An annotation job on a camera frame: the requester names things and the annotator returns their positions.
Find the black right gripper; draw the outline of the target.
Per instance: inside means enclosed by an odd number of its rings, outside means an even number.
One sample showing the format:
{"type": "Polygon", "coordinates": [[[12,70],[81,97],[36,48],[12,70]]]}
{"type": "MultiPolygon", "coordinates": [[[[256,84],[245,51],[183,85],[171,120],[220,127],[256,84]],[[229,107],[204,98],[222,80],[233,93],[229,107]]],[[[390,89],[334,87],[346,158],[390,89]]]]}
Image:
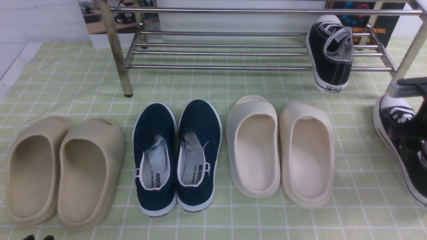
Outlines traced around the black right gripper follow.
{"type": "Polygon", "coordinates": [[[427,78],[403,78],[392,83],[389,95],[393,98],[423,97],[415,117],[403,123],[402,128],[409,134],[426,134],[427,129],[427,78]]]}

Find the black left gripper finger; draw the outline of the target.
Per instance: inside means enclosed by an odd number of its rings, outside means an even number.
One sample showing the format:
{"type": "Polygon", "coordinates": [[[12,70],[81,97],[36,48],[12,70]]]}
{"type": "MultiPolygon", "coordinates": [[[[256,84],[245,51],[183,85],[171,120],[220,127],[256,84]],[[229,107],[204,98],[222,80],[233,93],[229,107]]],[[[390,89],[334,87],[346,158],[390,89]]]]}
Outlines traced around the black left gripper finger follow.
{"type": "Polygon", "coordinates": [[[23,238],[23,240],[35,240],[34,235],[28,235],[27,237],[23,238]]]}

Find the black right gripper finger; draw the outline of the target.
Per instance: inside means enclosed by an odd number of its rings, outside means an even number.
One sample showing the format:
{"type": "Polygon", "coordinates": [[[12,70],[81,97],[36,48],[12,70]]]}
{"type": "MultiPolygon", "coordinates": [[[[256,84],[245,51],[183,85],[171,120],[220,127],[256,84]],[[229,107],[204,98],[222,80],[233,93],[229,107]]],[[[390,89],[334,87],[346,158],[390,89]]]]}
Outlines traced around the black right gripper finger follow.
{"type": "Polygon", "coordinates": [[[47,235],[43,240],[55,240],[55,237],[53,235],[47,235]]]}

